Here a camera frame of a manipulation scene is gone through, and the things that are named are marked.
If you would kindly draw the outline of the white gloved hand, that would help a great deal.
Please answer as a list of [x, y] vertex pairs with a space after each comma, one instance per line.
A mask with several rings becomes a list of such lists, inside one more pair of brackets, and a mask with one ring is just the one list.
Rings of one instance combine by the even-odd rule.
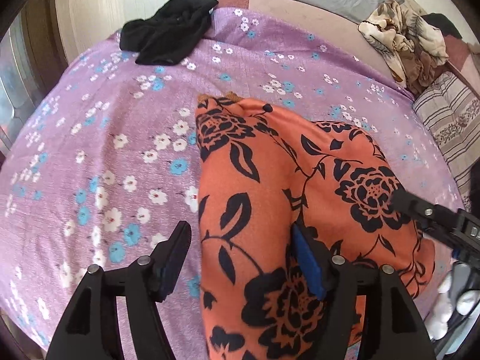
[[479, 273], [465, 263], [455, 263], [437, 289], [438, 296], [425, 318], [425, 327], [433, 341], [448, 332], [459, 332], [459, 344], [470, 333], [479, 317]]

